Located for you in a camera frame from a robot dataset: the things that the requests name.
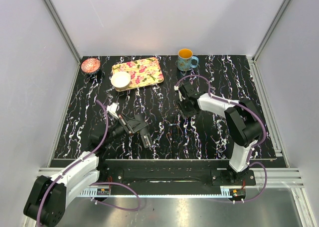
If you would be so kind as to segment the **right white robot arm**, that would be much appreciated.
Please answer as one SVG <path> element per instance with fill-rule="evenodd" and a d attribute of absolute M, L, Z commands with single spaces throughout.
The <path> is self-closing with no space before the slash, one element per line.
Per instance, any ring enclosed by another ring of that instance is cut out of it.
<path fill-rule="evenodd" d="M 178 92 L 177 106 L 184 118 L 205 111 L 226 119 L 234 147 L 224 176 L 230 184 L 240 184 L 249 170 L 252 149 L 266 135 L 255 105 L 248 99 L 234 101 L 198 92 L 190 83 L 174 86 L 174 90 Z"/>

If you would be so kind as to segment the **black remote control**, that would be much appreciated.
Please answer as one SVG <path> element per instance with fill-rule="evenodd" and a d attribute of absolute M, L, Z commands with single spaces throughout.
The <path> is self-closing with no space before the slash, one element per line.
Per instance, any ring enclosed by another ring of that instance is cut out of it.
<path fill-rule="evenodd" d="M 138 121 L 136 130 L 140 134 L 144 148 L 150 148 L 153 145 L 153 141 L 149 133 L 149 124 L 141 113 L 136 114 L 135 119 Z"/>

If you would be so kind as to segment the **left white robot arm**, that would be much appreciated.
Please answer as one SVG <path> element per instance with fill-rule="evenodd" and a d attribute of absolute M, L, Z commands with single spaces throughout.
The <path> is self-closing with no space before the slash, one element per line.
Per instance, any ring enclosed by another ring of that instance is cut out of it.
<path fill-rule="evenodd" d="M 111 143 L 122 136 L 138 134 L 144 146 L 151 145 L 149 125 L 142 114 L 113 117 L 113 125 L 101 123 L 92 130 L 88 147 L 79 158 L 57 174 L 36 178 L 23 209 L 25 216 L 41 227 L 56 226 L 68 205 L 87 187 L 115 183 L 106 163 L 107 147 Z"/>

